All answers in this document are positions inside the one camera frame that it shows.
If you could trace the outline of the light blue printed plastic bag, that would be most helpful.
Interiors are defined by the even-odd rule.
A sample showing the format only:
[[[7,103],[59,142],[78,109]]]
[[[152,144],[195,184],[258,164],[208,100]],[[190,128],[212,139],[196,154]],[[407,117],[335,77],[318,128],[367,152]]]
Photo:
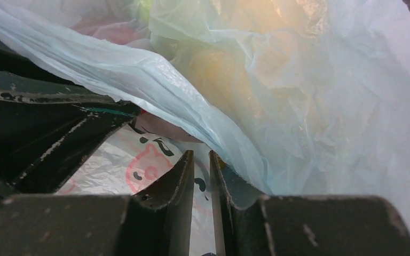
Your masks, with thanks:
[[[0,40],[183,128],[261,190],[382,196],[410,229],[403,1],[0,1]]]

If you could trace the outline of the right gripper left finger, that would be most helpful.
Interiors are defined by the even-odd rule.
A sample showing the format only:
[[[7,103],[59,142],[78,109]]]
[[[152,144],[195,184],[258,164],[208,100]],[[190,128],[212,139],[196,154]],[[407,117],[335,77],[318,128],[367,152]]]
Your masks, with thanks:
[[[194,154],[135,195],[14,195],[0,255],[188,255]]]

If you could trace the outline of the red fake tomato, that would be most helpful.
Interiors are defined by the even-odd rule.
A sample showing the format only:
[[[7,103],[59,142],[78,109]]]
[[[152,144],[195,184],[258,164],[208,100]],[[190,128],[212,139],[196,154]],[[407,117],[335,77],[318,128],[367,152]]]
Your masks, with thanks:
[[[181,127],[173,125],[144,110],[133,120],[130,126],[138,133],[157,134],[168,139],[182,142],[202,142]]]

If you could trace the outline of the yellow green fake mango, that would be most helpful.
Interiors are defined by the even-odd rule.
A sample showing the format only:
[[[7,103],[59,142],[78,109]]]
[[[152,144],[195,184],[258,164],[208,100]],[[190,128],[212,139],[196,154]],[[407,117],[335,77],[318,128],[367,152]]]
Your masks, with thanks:
[[[233,118],[280,118],[305,83],[326,1],[200,1],[175,66]]]

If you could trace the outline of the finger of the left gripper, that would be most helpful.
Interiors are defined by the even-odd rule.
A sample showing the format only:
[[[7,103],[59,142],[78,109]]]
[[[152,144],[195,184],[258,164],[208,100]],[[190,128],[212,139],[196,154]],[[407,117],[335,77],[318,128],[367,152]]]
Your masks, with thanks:
[[[0,41],[0,203],[57,192],[140,112],[43,70]]]

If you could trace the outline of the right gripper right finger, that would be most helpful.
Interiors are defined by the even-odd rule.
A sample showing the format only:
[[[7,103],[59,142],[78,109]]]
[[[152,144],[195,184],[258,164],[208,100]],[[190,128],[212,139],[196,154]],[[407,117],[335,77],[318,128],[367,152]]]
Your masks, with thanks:
[[[209,157],[217,255],[410,255],[410,233],[384,198],[267,195]]]

